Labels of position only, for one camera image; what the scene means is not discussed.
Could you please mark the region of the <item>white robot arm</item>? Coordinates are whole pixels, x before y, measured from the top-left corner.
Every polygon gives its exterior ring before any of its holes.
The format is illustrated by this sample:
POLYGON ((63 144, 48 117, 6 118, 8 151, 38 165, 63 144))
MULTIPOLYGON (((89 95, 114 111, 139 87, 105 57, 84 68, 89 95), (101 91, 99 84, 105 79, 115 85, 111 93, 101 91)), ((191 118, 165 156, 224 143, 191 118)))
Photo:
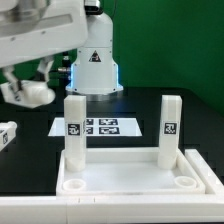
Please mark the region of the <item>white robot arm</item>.
POLYGON ((71 77, 68 92, 97 98, 122 91, 112 46, 113 23, 99 0, 0 0, 0 91, 7 103, 51 103, 54 56, 73 49, 76 60, 61 68, 71 77))

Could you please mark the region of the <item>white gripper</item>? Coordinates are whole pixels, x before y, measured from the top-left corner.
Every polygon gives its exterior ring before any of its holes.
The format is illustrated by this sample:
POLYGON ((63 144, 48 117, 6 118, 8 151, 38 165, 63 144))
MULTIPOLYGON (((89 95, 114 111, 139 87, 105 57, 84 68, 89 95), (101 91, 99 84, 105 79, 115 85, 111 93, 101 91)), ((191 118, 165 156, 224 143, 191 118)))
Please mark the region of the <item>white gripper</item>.
POLYGON ((51 55, 82 46, 87 36, 84 0, 0 0, 0 68, 7 80, 3 94, 22 91, 11 65, 42 58, 35 78, 48 82, 51 55))

